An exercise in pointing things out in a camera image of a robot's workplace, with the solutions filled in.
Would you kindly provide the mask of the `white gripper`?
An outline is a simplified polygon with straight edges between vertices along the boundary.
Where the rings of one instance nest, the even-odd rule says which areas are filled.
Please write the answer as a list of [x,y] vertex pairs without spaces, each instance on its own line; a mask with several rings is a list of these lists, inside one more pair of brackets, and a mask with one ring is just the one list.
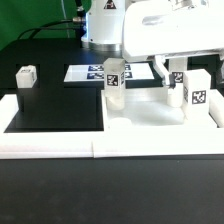
[[122,43],[123,57],[129,62],[146,61],[155,56],[153,67],[162,85],[174,88],[175,78],[164,66],[164,57],[224,51],[224,0],[210,0],[208,6],[176,10],[168,0],[134,3],[125,14]]

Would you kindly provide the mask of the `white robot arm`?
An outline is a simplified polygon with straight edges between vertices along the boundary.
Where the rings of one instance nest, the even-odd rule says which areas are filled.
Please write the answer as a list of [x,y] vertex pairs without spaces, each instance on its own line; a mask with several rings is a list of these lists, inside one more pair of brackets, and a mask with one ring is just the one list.
[[152,61],[165,86],[167,59],[218,54],[224,60],[224,0],[92,0],[83,46]]

